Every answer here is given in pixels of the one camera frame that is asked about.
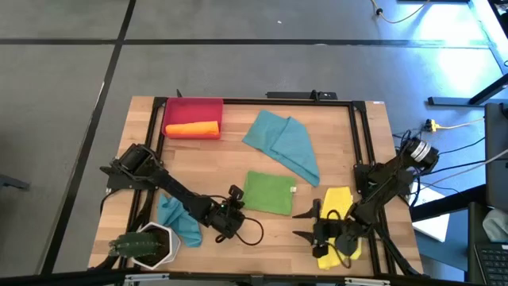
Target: blue towel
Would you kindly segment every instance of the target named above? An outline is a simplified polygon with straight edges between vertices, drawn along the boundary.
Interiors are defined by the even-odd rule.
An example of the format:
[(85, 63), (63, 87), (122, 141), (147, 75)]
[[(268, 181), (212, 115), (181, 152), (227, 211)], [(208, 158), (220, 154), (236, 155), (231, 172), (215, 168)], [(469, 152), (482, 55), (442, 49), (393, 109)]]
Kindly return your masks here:
[(182, 237), (187, 247), (199, 247), (202, 241), (198, 222), (183, 209), (182, 203), (160, 194), (157, 205), (157, 221), (160, 225), (171, 227)]
[(319, 169), (309, 134), (296, 119), (262, 110), (243, 142), (277, 160), (314, 187), (319, 185)]

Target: keyboard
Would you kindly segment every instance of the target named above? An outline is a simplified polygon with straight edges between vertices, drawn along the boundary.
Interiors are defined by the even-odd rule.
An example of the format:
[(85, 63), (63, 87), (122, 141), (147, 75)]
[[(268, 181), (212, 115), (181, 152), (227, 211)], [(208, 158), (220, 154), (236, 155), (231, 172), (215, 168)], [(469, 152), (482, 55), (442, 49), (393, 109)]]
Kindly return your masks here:
[(508, 286), (508, 245), (475, 244), (475, 252), (485, 284)]

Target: potted plant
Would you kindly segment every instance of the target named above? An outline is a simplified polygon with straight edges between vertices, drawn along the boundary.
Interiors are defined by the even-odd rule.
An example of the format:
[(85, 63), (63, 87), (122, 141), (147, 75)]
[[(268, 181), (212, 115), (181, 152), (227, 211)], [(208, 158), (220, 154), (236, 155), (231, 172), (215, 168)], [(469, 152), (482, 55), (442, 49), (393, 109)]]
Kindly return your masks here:
[(173, 261), (179, 247), (180, 239), (172, 229), (150, 222), (138, 232), (111, 241), (109, 255), (132, 258), (134, 263), (153, 270)]

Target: yellow cable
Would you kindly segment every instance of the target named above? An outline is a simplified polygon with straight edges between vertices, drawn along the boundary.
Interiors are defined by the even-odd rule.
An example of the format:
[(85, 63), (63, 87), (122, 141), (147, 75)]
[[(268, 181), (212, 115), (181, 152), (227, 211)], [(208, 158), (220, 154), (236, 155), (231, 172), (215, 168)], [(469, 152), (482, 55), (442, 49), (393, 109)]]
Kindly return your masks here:
[(454, 129), (454, 128), (457, 128), (457, 127), (468, 126), (468, 125), (470, 125), (472, 123), (475, 123), (475, 122), (478, 122), (478, 121), (482, 121), (482, 120), (483, 120), (483, 118), (478, 118), (478, 119), (473, 120), (471, 122), (459, 124), (457, 126), (440, 126), (439, 124), (436, 123), (436, 129)]
[[(376, 10), (377, 10), (377, 9), (379, 9), (378, 3), (376, 3), (376, 2), (375, 2), (375, 0), (371, 0), (371, 2), (372, 2), (372, 5), (374, 5), (374, 7), (375, 7), (375, 9), (376, 9)], [(390, 21), (390, 20), (386, 19), (386, 18), (384, 17), (383, 12), (379, 13), (379, 16), (381, 16), (381, 18), (382, 18), (384, 21), (386, 21), (386, 22), (388, 22), (388, 23), (390, 23), (390, 24), (397, 24), (397, 23), (400, 23), (400, 22), (402, 22), (402, 21), (405, 21), (405, 20), (407, 20), (407, 19), (409, 19), (409, 18), (413, 17), (416, 13), (418, 13), (418, 11), (419, 11), (419, 10), (423, 9), (423, 7), (425, 7), (425, 5), (429, 4), (429, 2), (430, 2), (430, 0), (425, 1), (425, 3), (423, 3), (423, 4), (420, 6), (420, 8), (416, 9), (416, 11), (414, 11), (412, 14), (410, 14), (409, 16), (407, 16), (407, 17), (405, 17), (405, 18), (403, 18), (403, 19), (401, 19), (401, 20), (398, 20), (398, 21)]]

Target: white pot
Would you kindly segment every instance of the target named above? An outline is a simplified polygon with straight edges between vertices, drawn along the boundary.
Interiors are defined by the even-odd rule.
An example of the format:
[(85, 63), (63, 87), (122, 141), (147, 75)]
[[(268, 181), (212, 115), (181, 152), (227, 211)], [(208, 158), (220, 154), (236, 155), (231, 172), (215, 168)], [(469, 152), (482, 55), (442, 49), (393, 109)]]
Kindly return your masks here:
[(161, 226), (160, 224), (155, 223), (155, 222), (150, 222), (146, 226), (143, 226), (143, 228), (138, 230), (137, 232), (143, 232), (144, 230), (146, 230), (149, 227), (160, 228), (161, 230), (167, 231), (167, 233), (169, 234), (168, 235), (168, 237), (169, 237), (169, 252), (167, 253), (167, 256), (165, 258), (161, 259), (159, 262), (157, 262), (156, 265), (153, 265), (153, 266), (145, 265), (145, 264), (137, 261), (136, 258), (131, 258), (131, 259), (137, 265), (141, 265), (147, 269), (154, 270), (157, 267), (159, 267), (159, 265), (171, 262), (175, 259), (176, 253), (178, 252), (178, 249), (180, 247), (180, 238), (178, 237), (178, 235), (176, 235), (175, 231), (173, 231), (172, 229), (170, 229), (166, 226)]

